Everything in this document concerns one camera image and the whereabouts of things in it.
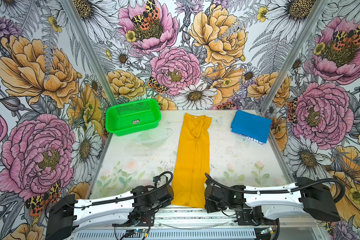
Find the yellow t-shirt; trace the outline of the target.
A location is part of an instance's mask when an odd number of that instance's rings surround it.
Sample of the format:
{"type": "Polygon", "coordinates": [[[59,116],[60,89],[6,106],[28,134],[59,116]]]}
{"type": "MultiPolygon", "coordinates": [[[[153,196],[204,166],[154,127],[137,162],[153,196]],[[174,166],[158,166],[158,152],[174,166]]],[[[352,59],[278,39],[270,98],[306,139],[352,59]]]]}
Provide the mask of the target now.
{"type": "Polygon", "coordinates": [[[190,208],[205,207],[205,174],[210,172],[212,119],[185,114],[179,139],[172,188],[172,204],[190,208]]]}

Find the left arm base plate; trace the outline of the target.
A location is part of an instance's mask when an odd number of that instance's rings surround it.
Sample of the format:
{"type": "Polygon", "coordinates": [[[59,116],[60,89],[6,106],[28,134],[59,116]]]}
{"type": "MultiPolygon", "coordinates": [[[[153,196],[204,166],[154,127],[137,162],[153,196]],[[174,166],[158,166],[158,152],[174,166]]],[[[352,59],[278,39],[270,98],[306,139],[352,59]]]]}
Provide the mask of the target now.
{"type": "Polygon", "coordinates": [[[153,227],[156,210],[147,212],[131,212],[123,224],[112,224],[113,227],[153,227]]]}

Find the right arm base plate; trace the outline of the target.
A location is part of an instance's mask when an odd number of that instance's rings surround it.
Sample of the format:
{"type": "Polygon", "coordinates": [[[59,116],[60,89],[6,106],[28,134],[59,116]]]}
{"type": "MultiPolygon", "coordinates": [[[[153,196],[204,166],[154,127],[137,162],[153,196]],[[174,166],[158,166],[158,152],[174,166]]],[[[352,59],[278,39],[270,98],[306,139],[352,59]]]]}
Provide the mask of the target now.
{"type": "Polygon", "coordinates": [[[236,212],[236,223],[239,226],[274,226],[276,224],[275,220],[269,220],[264,217],[262,208],[260,206],[243,209],[239,212],[236,212]]]}

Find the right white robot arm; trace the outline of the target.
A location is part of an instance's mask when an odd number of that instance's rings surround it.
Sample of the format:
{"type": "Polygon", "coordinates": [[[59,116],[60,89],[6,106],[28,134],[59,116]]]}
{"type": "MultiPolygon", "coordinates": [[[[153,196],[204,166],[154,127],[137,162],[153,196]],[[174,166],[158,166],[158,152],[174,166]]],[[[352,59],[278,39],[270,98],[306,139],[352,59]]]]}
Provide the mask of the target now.
{"type": "Polygon", "coordinates": [[[240,226],[270,225],[293,216],[311,216],[324,222],[338,222],[336,204],[345,195],[341,181],[299,177],[295,183],[276,187],[227,187],[207,176],[205,208],[208,213],[233,210],[240,226]]]}

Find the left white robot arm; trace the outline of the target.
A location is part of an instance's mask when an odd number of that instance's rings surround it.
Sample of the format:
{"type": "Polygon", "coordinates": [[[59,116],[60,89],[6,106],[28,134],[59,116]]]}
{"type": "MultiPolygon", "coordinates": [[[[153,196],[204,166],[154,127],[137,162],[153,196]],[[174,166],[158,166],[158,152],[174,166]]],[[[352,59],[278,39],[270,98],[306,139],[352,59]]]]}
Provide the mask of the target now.
{"type": "Polygon", "coordinates": [[[76,200],[67,195],[51,207],[47,240],[64,240],[73,232],[101,226],[151,227],[157,210],[174,199],[170,185],[159,188],[138,186],[129,192],[102,199],[76,200]]]}

